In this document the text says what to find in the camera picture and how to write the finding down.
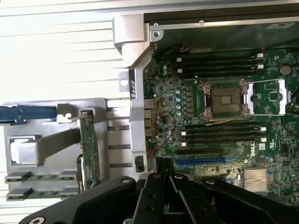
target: motherboard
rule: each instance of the motherboard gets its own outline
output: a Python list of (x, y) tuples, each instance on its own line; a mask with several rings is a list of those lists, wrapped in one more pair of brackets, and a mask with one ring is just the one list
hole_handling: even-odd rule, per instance
[(148, 158), (299, 206), (299, 50), (159, 56), (144, 73)]

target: ram slot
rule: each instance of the ram slot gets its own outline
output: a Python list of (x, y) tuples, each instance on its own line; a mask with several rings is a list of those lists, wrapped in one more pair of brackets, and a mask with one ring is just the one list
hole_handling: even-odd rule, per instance
[(187, 134), (191, 133), (214, 133), (214, 132), (220, 132), (220, 131), (258, 131), (261, 129), (261, 126), (248, 126), (248, 127), (215, 127), (215, 128), (199, 128), (199, 129), (187, 129), (183, 130), (182, 132), (185, 132)]
[[(211, 128), (218, 128), (220, 126), (227, 126), (227, 127), (236, 127), (236, 126), (257, 126), (257, 125), (261, 125), (261, 122), (259, 121), (240, 121), (240, 122), (230, 122), (228, 123), (221, 123), (221, 124), (217, 124), (214, 127)], [(208, 127), (205, 124), (200, 124), (200, 125), (185, 125), (185, 129), (191, 129), (191, 128), (201, 128), (201, 127)]]
[(254, 66), (257, 65), (257, 60), (230, 60), (230, 61), (202, 61), (197, 60), (194, 62), (178, 63), (179, 68), (190, 68), (190, 67), (206, 67), (206, 66)]
[(240, 62), (254, 62), (263, 60), (257, 55), (240, 56), (240, 57), (205, 57), (205, 58), (181, 58), (181, 63), (240, 63)]
[(257, 70), (228, 70), (228, 71), (203, 71), (203, 72), (178, 72), (181, 79), (209, 78), (209, 77), (247, 77), (257, 75)]
[(196, 139), (196, 140), (186, 140), (182, 141), (182, 146), (188, 146), (190, 144), (201, 144), (201, 143), (208, 143), (208, 142), (235, 142), (235, 141), (258, 141), (260, 136), (240, 136), (240, 137), (233, 137), (233, 138), (213, 138), (213, 139)]
[(250, 71), (255, 70), (258, 68), (258, 65), (252, 65), (252, 64), (243, 64), (243, 65), (212, 65), (212, 66), (200, 66), (200, 67), (184, 67), (182, 68), (183, 73), (194, 73), (194, 72), (233, 72), (233, 71)]

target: green circuit board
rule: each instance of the green circuit board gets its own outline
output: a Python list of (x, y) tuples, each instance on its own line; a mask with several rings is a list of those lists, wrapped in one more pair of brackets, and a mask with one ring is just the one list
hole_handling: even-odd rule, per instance
[[(215, 177), (246, 188), (246, 172), (265, 170), (268, 189), (255, 192), (263, 195), (274, 192), (285, 204), (299, 206), (299, 97), (296, 93), (299, 50), (270, 49), (262, 54), (262, 58), (256, 59), (260, 65), (248, 68), (255, 73), (225, 66), (230, 60), (236, 60), (236, 67), (242, 64), (243, 58), (251, 60), (250, 51), (155, 58), (144, 74), (145, 100), (154, 102), (147, 149), (149, 155), (171, 157), (177, 172), (191, 174), (196, 181)], [(218, 68), (214, 66), (211, 73), (200, 64), (206, 58), (222, 58), (225, 62)], [(180, 67), (185, 61), (189, 62), (187, 69)], [(218, 92), (238, 92), (243, 81), (253, 83), (250, 100), (254, 114), (232, 106), (234, 100), (244, 103), (243, 98), (216, 96)], [(282, 91), (282, 84), (287, 93)], [(211, 88), (211, 97), (206, 94), (207, 86)], [(284, 105), (282, 100), (286, 98), (292, 100)], [(212, 119), (204, 117), (207, 104), (212, 108)], [(197, 128), (193, 131), (200, 139), (191, 134), (191, 140), (187, 141), (184, 132), (188, 131), (187, 127), (194, 126)], [(250, 134), (261, 136), (246, 140), (246, 130), (250, 126), (253, 127)], [(193, 152), (196, 148), (208, 150)]]
[(82, 177), (84, 189), (88, 190), (100, 184), (100, 164), (98, 154), (98, 142), (94, 130), (93, 115), (86, 113), (86, 116), (78, 120), (81, 132), (81, 153), (83, 157)]

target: screw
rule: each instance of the screw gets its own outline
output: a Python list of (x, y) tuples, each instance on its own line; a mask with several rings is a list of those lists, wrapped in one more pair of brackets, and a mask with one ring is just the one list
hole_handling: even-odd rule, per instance
[(184, 176), (183, 175), (181, 175), (181, 174), (175, 174), (175, 176), (174, 176), (175, 178), (177, 178), (177, 179), (182, 179)]
[(45, 222), (45, 218), (43, 217), (38, 217), (38, 218), (34, 218), (32, 219), (29, 224), (43, 224)]
[(208, 183), (208, 184), (215, 184), (215, 181), (213, 181), (213, 180), (207, 180), (206, 183)]
[(123, 180), (121, 180), (121, 182), (123, 182), (123, 183), (129, 183), (130, 180), (128, 180), (128, 179), (123, 179)]
[(153, 174), (153, 178), (154, 179), (158, 179), (158, 178), (160, 178), (161, 176), (159, 175), (159, 174)]
[(154, 37), (158, 37), (159, 35), (159, 32), (154, 32)]
[(123, 221), (123, 224), (131, 224), (131, 223), (132, 223), (131, 218), (127, 218), (125, 221)]

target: pcie slot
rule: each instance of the pcie slot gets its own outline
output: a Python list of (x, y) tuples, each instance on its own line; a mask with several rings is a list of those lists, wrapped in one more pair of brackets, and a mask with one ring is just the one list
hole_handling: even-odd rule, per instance
[(191, 133), (200, 133), (200, 132), (205, 132), (205, 133), (214, 133), (214, 132), (220, 132), (220, 131), (246, 131), (246, 130), (253, 130), (253, 131), (258, 131), (260, 130), (261, 126), (246, 126), (246, 127), (202, 127), (198, 129), (187, 129), (185, 130), (186, 135), (191, 134)]
[[(214, 127), (211, 128), (218, 128), (220, 126), (227, 126), (227, 127), (236, 127), (236, 126), (257, 126), (257, 125), (261, 125), (261, 122), (259, 121), (240, 121), (240, 122), (230, 122), (228, 123), (220, 123), (217, 124)], [(185, 129), (190, 129), (190, 128), (201, 128), (201, 127), (205, 127), (207, 128), (207, 126), (205, 124), (201, 124), (201, 125), (185, 125)]]
[(192, 166), (192, 165), (205, 165), (205, 164), (223, 164), (226, 160), (224, 158), (215, 159), (184, 159), (176, 160), (177, 166)]
[(214, 132), (214, 133), (200, 133), (200, 134), (188, 134), (186, 136), (182, 136), (182, 139), (196, 139), (196, 138), (205, 138), (205, 137), (214, 137), (214, 138), (219, 138), (219, 136), (224, 137), (224, 136), (260, 136), (263, 137), (265, 136), (265, 133), (262, 133), (260, 131), (252, 131), (252, 132)]
[(205, 154), (216, 153), (222, 154), (223, 148), (184, 148), (175, 150), (177, 154)]
[(189, 145), (189, 144), (201, 144), (201, 143), (207, 143), (207, 142), (234, 142), (234, 141), (258, 141), (260, 139), (260, 136), (242, 136), (242, 137), (234, 137), (234, 138), (214, 138), (214, 139), (196, 139), (196, 140), (186, 140), (185, 142), (182, 142), (183, 145)]

